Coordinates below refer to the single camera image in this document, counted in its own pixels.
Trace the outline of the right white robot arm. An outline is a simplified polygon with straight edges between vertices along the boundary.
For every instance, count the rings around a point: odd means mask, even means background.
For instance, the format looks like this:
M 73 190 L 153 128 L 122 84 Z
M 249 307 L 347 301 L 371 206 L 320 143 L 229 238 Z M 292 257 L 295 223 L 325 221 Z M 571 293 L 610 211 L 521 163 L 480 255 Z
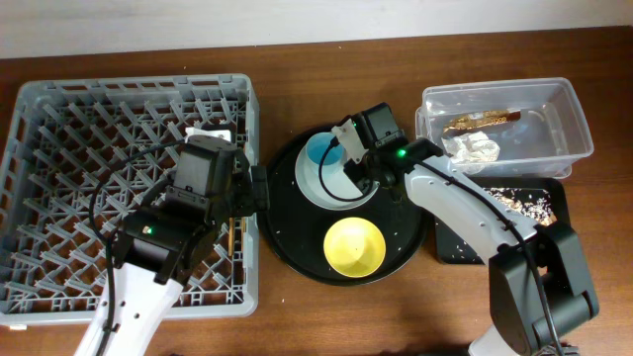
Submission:
M 565 352 L 562 337 L 599 313 L 578 234 L 543 225 L 505 206 L 455 169 L 426 138 L 410 141 L 381 103 L 332 128 L 349 153 L 355 184 L 398 190 L 458 234 L 489 268 L 491 327 L 464 349 L 468 356 Z

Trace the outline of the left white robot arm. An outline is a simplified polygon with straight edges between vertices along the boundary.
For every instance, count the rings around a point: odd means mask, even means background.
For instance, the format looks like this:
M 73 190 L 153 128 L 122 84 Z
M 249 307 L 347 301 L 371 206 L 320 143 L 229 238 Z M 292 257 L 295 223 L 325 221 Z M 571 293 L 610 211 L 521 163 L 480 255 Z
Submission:
M 79 355 L 141 355 L 223 226 L 268 210 L 267 173 L 226 139 L 190 134 L 174 172 L 154 183 L 104 243 L 106 285 Z

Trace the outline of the gold foil wrapper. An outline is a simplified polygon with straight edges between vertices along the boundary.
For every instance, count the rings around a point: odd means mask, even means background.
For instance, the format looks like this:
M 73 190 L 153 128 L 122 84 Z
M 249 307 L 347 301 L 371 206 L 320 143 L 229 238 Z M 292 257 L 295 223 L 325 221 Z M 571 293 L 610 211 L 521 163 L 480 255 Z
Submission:
M 519 111 L 495 110 L 471 113 L 452 119 L 443 127 L 442 133 L 466 132 L 516 122 L 520 118 Z

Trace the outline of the wooden chopstick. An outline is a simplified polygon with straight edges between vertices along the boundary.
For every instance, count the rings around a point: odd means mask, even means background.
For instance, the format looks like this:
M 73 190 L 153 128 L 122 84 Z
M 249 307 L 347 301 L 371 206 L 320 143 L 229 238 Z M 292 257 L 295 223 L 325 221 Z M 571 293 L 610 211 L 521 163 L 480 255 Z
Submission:
M 241 218 L 240 231 L 241 238 L 244 239 L 247 233 L 247 218 Z
M 227 233 L 227 255 L 232 257 L 234 254 L 234 218 L 229 218 Z

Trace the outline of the white napkin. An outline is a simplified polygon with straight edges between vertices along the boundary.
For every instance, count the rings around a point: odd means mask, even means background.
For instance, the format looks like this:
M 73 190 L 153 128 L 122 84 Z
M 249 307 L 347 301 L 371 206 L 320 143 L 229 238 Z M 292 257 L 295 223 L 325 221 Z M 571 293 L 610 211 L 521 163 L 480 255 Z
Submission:
M 443 138 L 446 154 L 454 164 L 497 161 L 500 147 L 483 132 Z

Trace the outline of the food scraps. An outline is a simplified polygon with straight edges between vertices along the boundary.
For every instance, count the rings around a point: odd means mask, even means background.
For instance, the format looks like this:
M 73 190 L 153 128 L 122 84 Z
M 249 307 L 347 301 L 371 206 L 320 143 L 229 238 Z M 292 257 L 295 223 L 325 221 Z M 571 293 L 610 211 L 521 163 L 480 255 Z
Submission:
M 485 188 L 485 191 L 509 209 L 542 225 L 550 225 L 557 220 L 551 194 L 547 190 L 493 187 Z

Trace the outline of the yellow bowl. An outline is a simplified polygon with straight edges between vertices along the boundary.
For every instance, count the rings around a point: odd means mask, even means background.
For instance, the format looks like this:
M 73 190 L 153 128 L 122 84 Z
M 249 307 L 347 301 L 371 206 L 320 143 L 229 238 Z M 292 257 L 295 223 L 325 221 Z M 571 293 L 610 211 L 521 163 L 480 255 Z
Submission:
M 335 222 L 327 230 L 322 247 L 328 265 L 352 279 L 374 274 L 387 254 L 381 231 L 372 222 L 356 217 Z

